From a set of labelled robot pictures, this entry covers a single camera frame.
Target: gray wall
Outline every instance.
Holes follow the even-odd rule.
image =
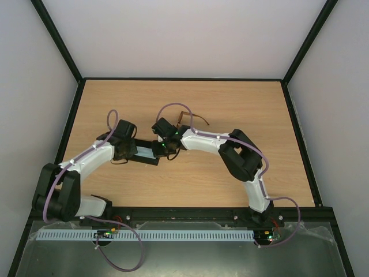
[[[77,84],[30,1],[0,1],[0,26],[0,276],[6,276]]]
[[[369,263],[369,1],[341,0],[289,85],[324,205],[357,276]]]
[[[85,77],[282,78],[325,0],[44,0]]]

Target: light wood surface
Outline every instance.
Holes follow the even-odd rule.
[[[138,127],[136,138],[155,140],[151,126],[160,108],[182,102],[204,117],[194,118],[197,129],[228,133],[240,129],[269,158],[265,184],[270,197],[289,196],[302,207],[313,207],[291,120],[278,82],[232,81],[115,81],[86,82],[65,153],[70,159],[107,132],[106,116],[115,108],[121,119]],[[174,125],[181,107],[162,113]],[[189,123],[184,116],[182,123]],[[106,163],[82,184],[82,192],[132,207],[246,207],[242,183],[230,175],[219,156],[182,151],[158,166],[128,162]],[[277,207],[292,207],[288,200]]]

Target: wooden tabletop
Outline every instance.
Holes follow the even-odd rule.
[[[155,140],[151,126],[162,106],[182,102],[192,112],[199,130],[229,133],[240,129],[268,157],[264,175],[270,197],[288,196],[301,207],[314,203],[291,120],[279,82],[251,81],[119,81],[88,80],[83,90],[65,158],[87,149],[107,132],[106,116],[115,108],[119,117],[137,125],[136,138]],[[162,116],[176,125],[182,107],[169,107]],[[184,116],[183,124],[189,124]],[[128,162],[106,163],[82,184],[84,194],[130,207],[246,207],[244,187],[219,156],[201,151],[182,151],[158,166]],[[287,200],[277,207],[293,207]]]

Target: white ruler strip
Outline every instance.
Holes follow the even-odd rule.
[[[194,231],[194,230],[136,230],[142,241],[254,241],[254,232],[246,230]],[[97,230],[40,230],[37,241],[90,241]],[[129,230],[119,230],[101,241],[136,241]]]

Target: wall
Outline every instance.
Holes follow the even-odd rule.
[[[84,77],[283,78],[325,0],[44,0]]]
[[[369,271],[368,13],[368,1],[339,1],[289,85],[323,203],[334,208],[356,276]]]
[[[30,1],[1,1],[0,26],[0,276],[6,276],[77,83]]]

